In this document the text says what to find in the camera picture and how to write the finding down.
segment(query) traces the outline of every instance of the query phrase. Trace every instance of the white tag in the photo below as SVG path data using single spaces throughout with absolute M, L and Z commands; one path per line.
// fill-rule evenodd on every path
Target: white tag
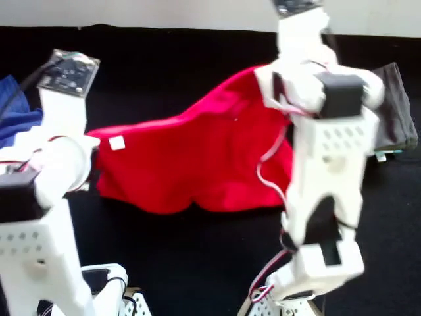
M 120 150 L 120 149 L 126 148 L 126 144 L 124 143 L 124 138 L 121 135 L 110 137 L 108 141 L 110 142 L 110 146 L 112 150 Z

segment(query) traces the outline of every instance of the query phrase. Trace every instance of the red cloth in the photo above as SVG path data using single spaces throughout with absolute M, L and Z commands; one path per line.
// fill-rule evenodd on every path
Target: red cloth
M 263 105 L 253 70 L 232 76 L 178 116 L 90 132 L 101 139 L 101 195 L 158 214 L 193 202 L 221 212 L 281 205 L 258 180 L 256 164 L 289 121 Z M 113 151 L 109 138 L 119 135 L 126 147 Z M 285 140 L 262 166 L 263 177 L 283 190 L 292 154 Z

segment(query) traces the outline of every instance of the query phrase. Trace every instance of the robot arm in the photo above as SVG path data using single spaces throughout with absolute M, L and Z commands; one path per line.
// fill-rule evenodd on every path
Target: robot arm
M 39 84 L 42 125 L 0 150 L 1 287 L 11 316 L 33 315 L 40 300 L 54 303 L 43 315 L 122 315 L 126 270 L 117 264 L 81 268 L 64 198 L 87 180 L 99 144 L 84 136 L 85 97 L 97 62 L 62 51 L 52 59 L 63 54 L 71 58 Z

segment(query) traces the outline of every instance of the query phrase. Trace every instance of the white wire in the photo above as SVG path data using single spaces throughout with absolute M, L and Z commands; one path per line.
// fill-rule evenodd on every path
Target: white wire
M 283 142 L 283 140 L 285 139 L 285 134 L 286 134 L 286 127 L 283 127 L 278 138 L 276 138 L 274 144 L 272 145 L 272 147 L 260 158 L 260 161 L 257 163 L 256 166 L 256 174 L 257 174 L 257 178 L 259 178 L 259 180 L 267 187 L 272 188 L 273 190 L 276 191 L 276 193 L 278 193 L 279 197 L 282 199 L 285 208 L 286 208 L 286 198 L 285 198 L 285 194 L 282 192 L 281 188 L 274 182 L 271 182 L 269 180 L 266 180 L 265 178 L 262 177 L 262 164 L 264 162 L 266 162 L 267 160 L 269 160 L 270 158 L 272 158 L 279 150 L 279 148 L 281 147 L 281 144 Z
M 281 250 L 278 252 L 264 267 L 258 275 L 255 277 L 255 279 L 252 281 L 250 288 L 249 288 L 249 296 L 253 295 L 253 291 L 257 288 L 257 284 L 262 281 L 262 277 L 265 276 L 265 274 L 273 268 L 273 266 L 286 254 L 288 253 L 287 250 Z

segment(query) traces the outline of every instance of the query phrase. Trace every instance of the black carpet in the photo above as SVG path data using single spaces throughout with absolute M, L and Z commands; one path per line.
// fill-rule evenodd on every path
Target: black carpet
M 228 31 L 0 28 L 0 77 L 19 80 L 53 48 L 101 59 L 87 99 L 88 130 L 182 112 L 229 75 L 276 56 L 274 34 Z M 397 61 L 421 127 L 420 41 L 338 37 L 346 65 Z M 28 92 L 33 106 L 36 91 Z M 418 315 L 421 308 L 421 153 L 370 163 L 358 241 L 360 278 L 327 295 L 327 315 Z M 154 316 L 234 316 L 260 268 L 280 249 L 279 209 L 215 214 L 192 206 L 150 215 L 97 192 L 69 196 L 83 265 L 120 263 Z

